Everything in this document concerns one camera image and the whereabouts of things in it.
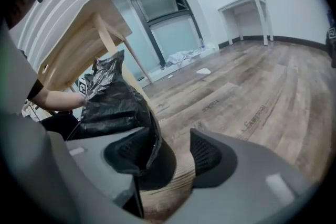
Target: laminate flooring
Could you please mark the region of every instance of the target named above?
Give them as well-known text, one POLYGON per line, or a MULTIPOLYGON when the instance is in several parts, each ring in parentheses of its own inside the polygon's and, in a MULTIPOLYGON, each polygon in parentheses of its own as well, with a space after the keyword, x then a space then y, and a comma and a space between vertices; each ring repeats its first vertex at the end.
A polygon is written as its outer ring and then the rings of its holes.
POLYGON ((146 218, 167 218, 189 196, 192 127, 263 145, 312 182, 322 178, 336 137, 336 70, 324 51, 262 43, 235 43, 144 88, 177 159, 165 188, 141 193, 146 218))

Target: black garbage bag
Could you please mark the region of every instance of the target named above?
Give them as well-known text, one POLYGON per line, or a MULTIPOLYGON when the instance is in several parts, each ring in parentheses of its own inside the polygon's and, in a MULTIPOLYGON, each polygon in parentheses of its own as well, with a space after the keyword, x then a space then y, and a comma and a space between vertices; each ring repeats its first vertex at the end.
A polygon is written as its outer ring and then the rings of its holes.
POLYGON ((72 139, 83 139, 136 127, 148 127, 149 135, 145 143, 146 150, 140 169, 149 168, 161 147, 160 127, 153 117, 147 102, 122 77, 124 51, 118 51, 111 58, 97 61, 93 67, 93 76, 89 80, 86 105, 82 109, 80 132, 72 139))

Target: white table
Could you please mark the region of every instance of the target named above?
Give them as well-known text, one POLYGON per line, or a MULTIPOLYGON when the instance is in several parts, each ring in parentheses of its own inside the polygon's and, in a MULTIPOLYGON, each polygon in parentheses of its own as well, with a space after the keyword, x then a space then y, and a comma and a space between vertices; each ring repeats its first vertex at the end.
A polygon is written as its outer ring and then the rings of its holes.
MULTIPOLYGON (((258 14, 259 14, 259 17, 260 17, 260 22, 261 22, 261 28, 262 28, 262 35, 264 36, 264 46, 267 46, 268 45, 268 41, 267 41, 267 35, 269 34, 270 36, 270 40, 273 41, 273 31, 272 31, 272 24, 271 24, 271 19, 270 19, 270 16, 269 16, 269 11, 268 11, 268 6, 267 6, 267 3, 266 3, 266 0, 235 0, 231 3, 228 3, 228 4, 225 4, 224 6, 221 6, 218 11, 221 15, 221 18, 223 20, 223 24, 224 24, 224 27, 225 27, 225 30, 226 30, 226 34, 227 34, 227 38, 228 38, 228 41, 229 41, 229 44, 232 45, 232 36, 230 35, 230 29, 229 29, 229 25, 227 23, 227 18, 226 18, 226 11, 229 11, 229 10, 232 10, 234 8, 237 8, 238 6, 242 6, 244 4, 248 4, 248 3, 254 3, 257 7, 257 10, 258 10, 258 14)), ((235 13, 232 12, 233 16, 233 20, 234 20, 234 23, 236 23, 236 19, 235 19, 235 13)), ((240 36, 240 39, 243 40, 243 36, 241 34, 241 32, 239 31, 239 27, 237 26, 238 28, 238 32, 239 32, 239 36, 240 36)))

